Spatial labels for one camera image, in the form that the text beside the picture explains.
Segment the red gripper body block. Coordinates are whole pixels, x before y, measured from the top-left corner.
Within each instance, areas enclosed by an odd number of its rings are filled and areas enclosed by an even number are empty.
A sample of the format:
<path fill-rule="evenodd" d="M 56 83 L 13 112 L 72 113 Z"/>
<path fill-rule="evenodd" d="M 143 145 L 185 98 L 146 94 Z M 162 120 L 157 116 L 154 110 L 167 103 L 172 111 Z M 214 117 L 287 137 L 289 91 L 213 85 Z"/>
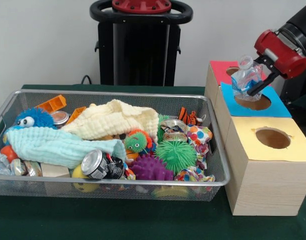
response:
<path fill-rule="evenodd" d="M 267 30 L 255 42 L 258 56 L 266 55 L 274 61 L 274 67 L 268 69 L 288 80 L 306 70 L 306 50 L 304 46 L 286 33 Z"/>

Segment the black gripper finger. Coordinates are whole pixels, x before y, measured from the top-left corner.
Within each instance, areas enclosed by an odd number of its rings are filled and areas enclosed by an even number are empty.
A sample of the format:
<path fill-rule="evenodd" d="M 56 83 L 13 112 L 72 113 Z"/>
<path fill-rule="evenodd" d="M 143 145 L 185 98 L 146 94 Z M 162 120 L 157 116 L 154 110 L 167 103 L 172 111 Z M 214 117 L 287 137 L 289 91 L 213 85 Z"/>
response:
<path fill-rule="evenodd" d="M 265 65 L 268 69 L 272 69 L 274 67 L 274 61 L 267 55 L 260 55 L 254 61 L 260 65 Z"/>
<path fill-rule="evenodd" d="M 267 87 L 268 85 L 270 85 L 275 78 L 278 76 L 277 72 L 271 72 L 268 77 L 263 80 L 258 82 L 257 84 L 255 84 L 253 87 L 251 87 L 248 91 L 247 94 L 249 96 L 255 96 L 256 94 L 258 94 L 260 91 L 262 91 L 265 87 Z"/>

